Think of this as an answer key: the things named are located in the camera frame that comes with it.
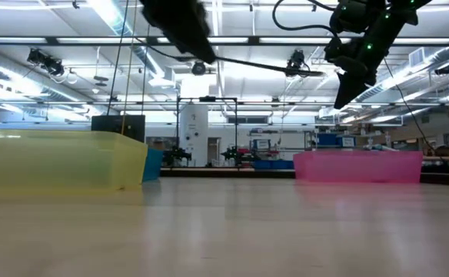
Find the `wooden floor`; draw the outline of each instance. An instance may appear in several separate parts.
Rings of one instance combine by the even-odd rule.
[[[162,179],[0,199],[0,277],[449,277],[449,186]]]

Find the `ceiling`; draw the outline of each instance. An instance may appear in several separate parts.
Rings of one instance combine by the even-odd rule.
[[[156,28],[148,28],[148,24],[140,13],[139,1],[118,1],[119,8],[124,11],[129,4],[127,22],[133,26],[136,35],[161,36]],[[277,28],[271,19],[273,0],[207,0],[204,1],[208,10],[207,21],[211,27],[213,36],[302,36],[318,35],[327,36],[325,30],[309,29],[297,32],[287,32]],[[108,27],[101,16],[90,7],[87,1],[78,1],[80,9],[69,7],[71,0],[0,0],[0,36],[113,36],[114,32]],[[336,5],[337,1],[322,1],[324,4]],[[426,10],[419,12],[419,25],[405,25],[400,36],[411,37],[449,37],[449,1],[434,0]],[[299,26],[310,24],[328,25],[331,13],[321,8],[312,12],[312,5],[306,0],[287,0],[278,10],[278,21],[282,25]],[[264,63],[284,67],[296,49],[289,46],[219,46],[216,51],[219,55],[249,62]],[[159,50],[170,55],[180,55],[173,46],[159,46]],[[291,80],[285,78],[283,73],[266,69],[252,68],[245,65],[237,65],[230,62],[221,64],[221,81],[224,90],[220,92],[217,83],[211,86],[211,95],[224,97],[237,97],[243,101],[271,101],[273,96],[280,96],[281,100],[288,102],[333,102],[337,95],[338,80],[334,73],[336,69],[324,59],[322,47],[300,47],[305,57],[309,57],[307,63],[312,70],[323,71],[327,77],[323,78],[298,78],[290,85]],[[416,50],[416,47],[393,47],[387,56],[387,63],[395,70],[408,60],[408,55]],[[63,82],[62,88],[75,91],[95,101],[106,101],[111,93],[114,80],[115,63],[117,61],[119,47],[103,46],[100,48],[98,71],[97,48],[91,46],[45,46],[41,50],[49,55],[62,60],[62,64],[75,72],[71,78],[78,81],[75,84]],[[0,45],[0,56],[14,63],[31,68],[26,62],[30,47],[26,45]],[[170,58],[163,57],[154,51],[150,56],[163,69],[178,69],[178,72],[190,70],[191,63],[178,63]],[[124,95],[126,92],[131,99],[143,99],[142,92],[146,94],[145,101],[175,100],[177,89],[162,88],[150,85],[152,77],[145,74],[144,65],[135,55],[131,57],[129,47],[120,48],[119,70],[115,75],[113,95]],[[48,77],[40,68],[34,68],[34,72]],[[378,76],[387,73],[386,66],[382,65],[378,70]],[[97,94],[92,89],[97,88],[93,79],[95,75],[109,78],[107,87],[99,88]],[[410,81],[401,83],[401,88],[406,95],[430,85],[429,74],[421,74]],[[449,76],[434,76],[431,80],[442,82]],[[43,83],[49,86],[50,81]],[[390,96],[385,98],[377,95],[378,101],[394,101]],[[138,110],[140,106],[130,105],[127,110]],[[318,111],[319,105],[298,106],[296,112]],[[116,106],[120,111],[123,106]],[[145,110],[174,110],[174,105],[148,105]],[[270,105],[242,106],[243,110],[270,110]]]

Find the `white tank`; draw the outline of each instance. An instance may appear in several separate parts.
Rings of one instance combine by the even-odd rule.
[[[192,154],[189,166],[208,163],[208,107],[183,105],[180,111],[180,147]]]

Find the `white cylindrical tank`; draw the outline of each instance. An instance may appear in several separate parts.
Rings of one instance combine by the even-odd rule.
[[[208,163],[208,107],[188,104],[180,111],[180,147],[192,154],[189,166]]]

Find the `floor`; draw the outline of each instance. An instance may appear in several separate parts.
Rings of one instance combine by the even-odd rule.
[[[449,276],[449,186],[162,179],[0,199],[0,277]]]

